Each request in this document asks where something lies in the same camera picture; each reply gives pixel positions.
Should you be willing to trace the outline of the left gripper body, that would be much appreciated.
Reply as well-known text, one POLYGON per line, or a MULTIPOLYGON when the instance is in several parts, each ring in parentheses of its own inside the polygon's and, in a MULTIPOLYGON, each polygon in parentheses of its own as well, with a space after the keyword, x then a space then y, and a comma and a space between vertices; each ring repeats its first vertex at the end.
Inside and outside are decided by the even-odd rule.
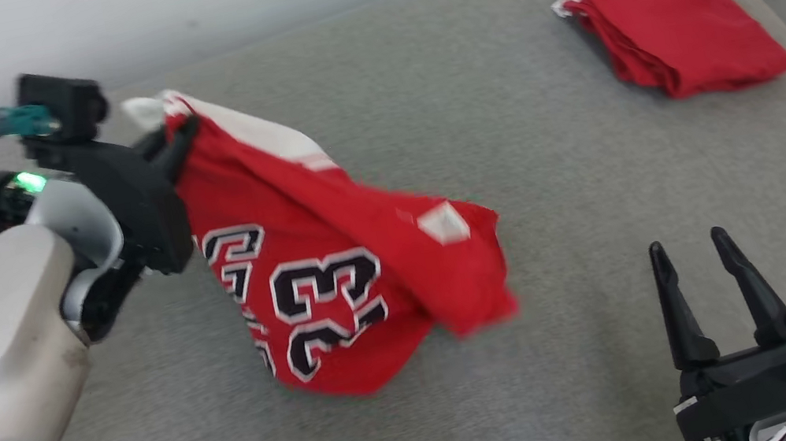
POLYGON ((43 169, 71 173, 115 217, 130 258, 165 275, 181 273, 192 255, 184 204, 152 158, 165 154, 162 128, 135 146, 88 140, 30 146, 43 169))

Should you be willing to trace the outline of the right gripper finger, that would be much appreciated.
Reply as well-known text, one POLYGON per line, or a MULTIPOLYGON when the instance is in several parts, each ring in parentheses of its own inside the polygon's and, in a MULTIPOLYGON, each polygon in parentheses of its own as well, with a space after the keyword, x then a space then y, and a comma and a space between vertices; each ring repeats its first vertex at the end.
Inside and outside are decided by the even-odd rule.
POLYGON ((750 310, 757 345, 768 347, 786 343, 786 305, 783 300, 724 228, 712 228, 711 235, 723 267, 735 277, 750 310))
POLYGON ((680 289, 678 271, 660 242, 650 244, 649 255, 666 327, 670 353, 677 370, 708 367, 720 359, 717 344, 703 334, 691 306, 680 289))

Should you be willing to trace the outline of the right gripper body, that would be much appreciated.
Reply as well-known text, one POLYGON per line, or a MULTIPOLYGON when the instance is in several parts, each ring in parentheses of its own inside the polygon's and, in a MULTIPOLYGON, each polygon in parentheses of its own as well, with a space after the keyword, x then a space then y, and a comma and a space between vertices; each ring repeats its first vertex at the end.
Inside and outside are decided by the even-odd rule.
POLYGON ((786 345, 678 371, 683 441, 786 441, 786 345))

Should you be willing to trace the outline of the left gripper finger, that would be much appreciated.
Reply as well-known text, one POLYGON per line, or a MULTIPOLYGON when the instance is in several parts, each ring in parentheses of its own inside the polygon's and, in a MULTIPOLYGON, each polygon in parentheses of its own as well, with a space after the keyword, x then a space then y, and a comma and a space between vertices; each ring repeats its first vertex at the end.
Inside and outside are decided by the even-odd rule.
POLYGON ((200 120, 196 115, 181 117, 174 129, 170 129, 167 124, 159 125, 136 140, 138 154, 146 161, 152 161, 170 150, 180 149, 185 152, 196 136, 199 125, 200 120))
POLYGON ((162 150, 166 179, 170 184, 177 184, 181 176, 194 142, 192 135, 174 138, 162 150))

